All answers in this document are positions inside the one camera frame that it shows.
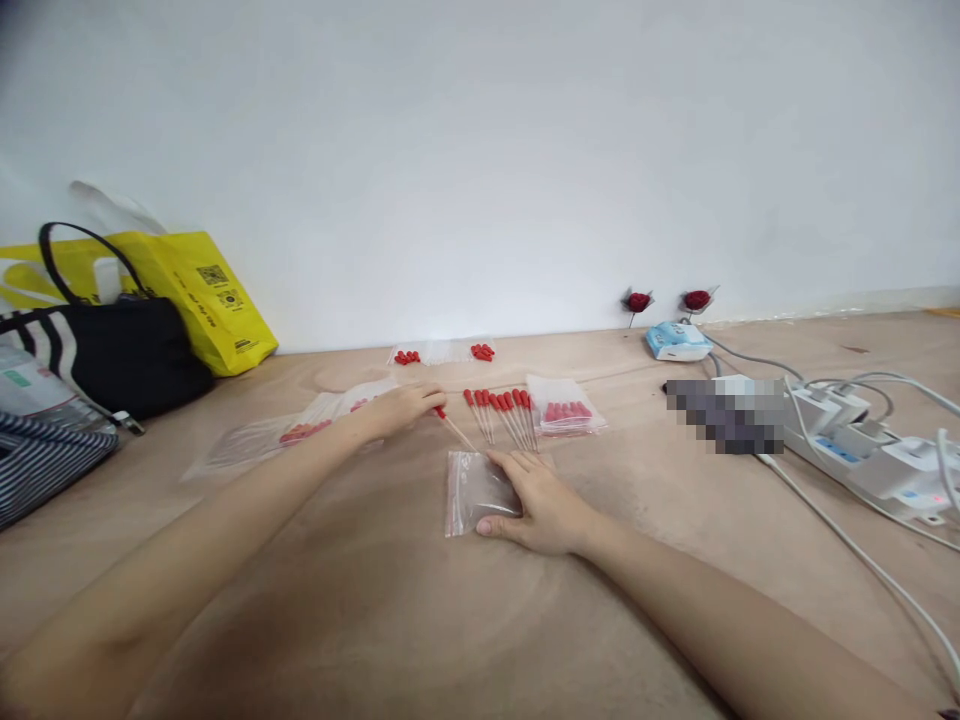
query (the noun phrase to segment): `clear plastic bag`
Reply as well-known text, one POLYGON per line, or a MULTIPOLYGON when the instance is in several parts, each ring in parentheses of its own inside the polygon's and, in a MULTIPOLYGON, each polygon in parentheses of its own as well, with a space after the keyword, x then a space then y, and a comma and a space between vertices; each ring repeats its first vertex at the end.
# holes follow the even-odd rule
MULTIPOLYGON (((195 480, 228 469, 247 470, 271 458, 284 448, 324 430, 339 418, 366 405, 378 395, 397 386, 393 378, 355 385, 344 393, 320 393, 298 415, 258 420, 224 433, 206 456, 195 462, 181 482, 195 480)), ((377 440, 366 446, 372 449, 383 444, 377 440)))
POLYGON ((246 470, 283 451, 280 438, 297 420, 298 415, 258 420, 228 430, 214 443, 203 458, 190 466, 181 482, 215 475, 224 470, 246 470))
POLYGON ((480 453, 447 455, 446 537, 473 532, 488 515, 522 517, 523 505, 506 474, 480 453))
POLYGON ((607 427, 587 394, 575 380, 527 375, 533 424, 541 437, 589 435, 607 427))
POLYGON ((487 345, 496 352, 493 338, 488 336, 462 338, 458 340, 421 340, 418 342, 401 343, 390 351, 387 365, 397 365, 398 352, 417 352, 420 362, 424 365, 442 365, 450 362, 477 362, 471 348, 474 345, 487 345))
POLYGON ((374 398, 393 390, 395 387, 397 387, 397 381, 392 377, 354 385, 345 393, 340 394, 340 401, 337 404, 333 419, 338 420, 344 415, 356 412, 374 398))
POLYGON ((283 447, 296 445, 304 438, 316 435, 330 427, 337 419, 337 408, 343 393, 320 393, 291 423, 289 429, 280 437, 283 447))

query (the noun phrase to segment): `electrical cord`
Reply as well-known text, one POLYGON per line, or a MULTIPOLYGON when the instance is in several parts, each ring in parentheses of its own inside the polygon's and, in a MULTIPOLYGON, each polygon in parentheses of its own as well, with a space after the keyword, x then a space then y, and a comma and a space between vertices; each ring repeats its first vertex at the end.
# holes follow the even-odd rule
POLYGON ((940 482, 943 483, 943 489, 947 491, 947 497, 950 498, 953 509, 960 515, 960 497, 957 496, 957 488, 953 484, 950 466, 947 464, 947 431, 943 428, 937 430, 937 465, 940 467, 940 482))
POLYGON ((810 387, 816 382, 830 383, 829 385, 823 388, 824 390, 827 390, 828 388, 836 387, 838 385, 855 385, 856 387, 862 387, 867 390, 873 390, 875 393, 882 395, 883 399, 887 401, 887 410, 886 412, 883 413, 883 415, 877 418, 877 422, 883 422, 884 420, 886 420, 888 417, 893 415, 893 411, 896 409, 896 407, 893 404, 893 398, 890 397, 890 395, 885 393, 880 388, 876 388, 873 385, 868 385, 865 382, 861 382, 859 380, 842 380, 841 378, 817 378, 816 380, 810 380, 806 385, 804 385, 804 387, 810 387))
POLYGON ((960 657, 957 656, 957 651, 954 650, 953 645, 950 643, 950 639, 944 634, 943 630, 940 629, 940 626, 937 625, 936 621, 930 617, 930 614, 924 610, 920 603, 913 599, 913 596, 910 595, 904 588, 894 580, 890 575, 880 567, 876 561, 869 555, 866 551, 861 548, 857 543, 844 532, 841 528, 826 512, 824 512, 819 505, 817 505, 809 495, 807 495, 799 485, 791 478, 784 470, 777 464, 776 460, 767 455, 766 453, 760 453, 757 456, 757 459, 770 468, 777 476, 783 480, 787 486, 796 493, 807 507, 809 507, 813 512, 821 519, 824 523, 827 524, 833 532, 843 541, 843 544, 850 548, 850 551, 853 552, 860 560, 867 565, 871 570, 873 570, 876 575, 881 578, 887 585, 894 591, 896 591, 900 597, 902 597, 910 607, 914 609, 917 615, 927 623, 931 630, 933 630, 934 635, 937 636, 937 639, 940 641, 940 644, 943 645, 943 649, 947 652, 947 657, 950 659, 950 663, 953 665, 953 674, 954 677, 951 679, 950 684, 952 687, 952 693, 955 700, 960 700, 960 657))
POLYGON ((723 368, 720 367, 720 361, 717 360, 717 356, 714 355, 713 353, 707 353, 707 357, 713 360, 713 369, 716 372, 716 375, 714 375, 713 377, 718 378, 721 375, 723 375, 723 368))
MULTIPOLYGON (((799 403, 797 403, 797 398, 794 396, 794 394, 793 394, 792 392, 789 392, 789 387, 788 387, 788 394, 790 395, 790 400, 793 402, 793 410, 794 410, 795 413, 797 413, 797 419, 800 421, 800 432, 801 432, 801 434, 803 434, 803 439, 806 441, 806 443, 807 443, 807 445, 810 447, 810 449, 814 451, 814 453, 816 454, 816 456, 819 457, 819 458, 822 460, 824 457, 826 457, 826 456, 824 455, 824 451, 813 441, 813 438, 810 437, 810 433, 807 432, 807 427, 806 427, 806 425, 805 425, 804 422, 803 422, 803 415, 802 415, 801 412, 800 412, 800 405, 799 405, 799 403)), ((826 469, 825 469, 824 467, 818 466, 818 469, 819 469, 821 472, 829 475, 829 473, 826 471, 826 469)), ((861 494, 860 492, 854 490, 853 488, 851 488, 851 487, 849 487, 849 486, 847 486, 847 485, 844 485, 843 483, 839 483, 839 485, 840 485, 841 487, 845 488, 845 489, 847 490, 847 492, 849 492, 851 495, 853 495, 855 498, 857 498, 857 500, 859 500, 860 502, 862 502, 864 505, 867 505, 868 507, 876 510, 878 513, 880 513, 881 515, 883 515, 883 516, 884 516, 885 518, 887 518, 888 520, 892 520, 892 521, 895 522, 897 525, 900 525, 901 527, 905 527, 907 530, 909 530, 909 531, 912 532, 912 533, 916 533, 917 535, 922 535, 923 537, 927 538, 928 540, 932 540, 933 542, 937 543, 938 545, 943 545, 944 547, 950 548, 951 550, 953 550, 953 551, 955 551, 955 552, 960 552, 960 545, 954 545, 954 544, 953 544, 952 542, 950 542, 949 540, 944 540, 944 539, 941 538, 941 537, 937 537, 937 536, 934 535, 933 533, 928 533, 926 530, 921 530, 920 528, 916 527, 915 525, 911 525, 911 524, 908 523, 906 520, 902 520, 901 518, 898 518, 896 515, 894 515, 893 513, 889 512, 886 508, 883 508, 883 507, 877 505, 875 502, 873 502, 873 500, 871 500, 870 498, 868 498, 866 495, 861 494)))
POLYGON ((917 390, 922 392, 924 395, 926 395, 928 398, 933 400, 935 403, 940 405, 940 407, 953 413, 957 417, 960 417, 960 406, 958 406, 954 402, 951 402, 940 393, 931 390, 930 388, 928 388, 926 385, 919 382, 918 380, 915 380, 912 377, 908 377, 907 375, 901 375, 900 373, 890 373, 890 372, 871 372, 871 373, 863 373, 862 375, 857 375, 853 379, 869 380, 870 382, 875 382, 875 383, 876 382, 895 382, 895 383, 903 383, 904 385, 912 385, 914 388, 916 388, 917 390))
POLYGON ((738 357, 738 358, 740 358, 741 360, 749 360, 750 362, 762 363, 762 364, 764 364, 764 365, 773 365, 774 367, 778 367, 778 368, 780 368, 781 370, 786 370, 788 373, 790 373, 791 375, 793 375, 794 377, 796 377, 797 380, 799 380, 800 382, 806 382, 806 380, 805 380, 805 378, 803 377, 803 375, 801 375, 800 373, 798 373, 796 370, 794 370, 794 369, 793 369, 792 367, 790 367, 789 365, 784 365, 783 363, 777 362, 776 360, 767 360, 766 358, 756 358, 756 357, 751 357, 750 355, 744 355, 744 354, 742 354, 742 353, 738 353, 736 350, 731 350, 730 348, 728 348, 726 345, 724 345, 722 342, 720 342, 720 341, 717 340, 716 338, 710 337, 710 336, 707 335, 705 332, 703 332, 703 330, 701 330, 700 332, 703 333, 703 336, 704 336, 707 340, 709 340, 710 342, 712 342, 712 343, 713 343, 714 345, 716 345, 718 348, 721 348, 722 350, 727 351, 728 353, 730 353, 730 354, 733 355, 734 357, 738 357))

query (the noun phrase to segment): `red rose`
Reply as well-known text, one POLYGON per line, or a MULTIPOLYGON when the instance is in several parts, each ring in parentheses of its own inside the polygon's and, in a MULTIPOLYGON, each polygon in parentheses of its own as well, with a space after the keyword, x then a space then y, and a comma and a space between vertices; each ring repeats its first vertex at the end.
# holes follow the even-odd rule
POLYGON ((650 296, 643 293, 633 293, 627 298, 627 307, 630 308, 630 312, 643 312, 649 304, 650 296))
POLYGON ((687 310, 696 312, 703 310, 710 304, 710 293, 706 290, 694 290, 683 296, 683 304, 687 310))

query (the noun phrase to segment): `plywood surface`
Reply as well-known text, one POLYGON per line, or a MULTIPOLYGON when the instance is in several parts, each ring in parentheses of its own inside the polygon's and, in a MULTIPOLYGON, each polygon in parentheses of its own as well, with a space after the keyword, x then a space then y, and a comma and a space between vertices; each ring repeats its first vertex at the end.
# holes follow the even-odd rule
MULTIPOLYGON (((715 334, 808 377, 895 370, 957 398, 958 330, 950 318, 902 314, 715 334)), ((0 654, 228 482, 180 482, 224 431, 388 372, 433 378, 452 393, 512 387, 534 372, 575 378, 610 422, 601 436, 544 447, 592 503, 751 583, 931 707, 948 705, 943 653, 910 613, 769 470, 709 454, 666 410, 660 384, 705 377, 705 368, 658 363, 641 343, 638 330, 515 338, 498 340, 492 365, 390 370, 384 349, 285 356, 222 382, 0 534, 0 654)), ((754 377, 779 372, 734 364, 754 377)), ((960 437, 960 423, 919 394, 890 392, 894 430, 930 437, 944 426, 960 437)), ((457 394, 450 412, 479 446, 457 394)), ((191 626, 135 715, 722 717, 669 644, 584 563, 444 539, 446 453, 455 448, 425 418, 331 477, 191 626)), ((781 462, 960 644, 960 556, 857 505, 795 456, 781 462)))

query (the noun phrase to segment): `yellow tote bag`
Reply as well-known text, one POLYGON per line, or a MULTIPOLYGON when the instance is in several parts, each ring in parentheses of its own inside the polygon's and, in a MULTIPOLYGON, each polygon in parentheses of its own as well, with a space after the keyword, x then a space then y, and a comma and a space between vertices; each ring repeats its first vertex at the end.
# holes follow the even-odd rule
MULTIPOLYGON (((194 352, 215 375, 239 375, 276 350, 276 338, 207 233, 167 233, 133 201, 80 185, 154 231, 122 232, 106 239, 127 256, 147 292, 174 302, 194 352)), ((138 292, 123 265, 96 240, 55 242, 53 251, 70 289, 91 304, 138 292)), ((0 247, 0 299, 6 309, 18 310, 64 304, 36 243, 0 247)))

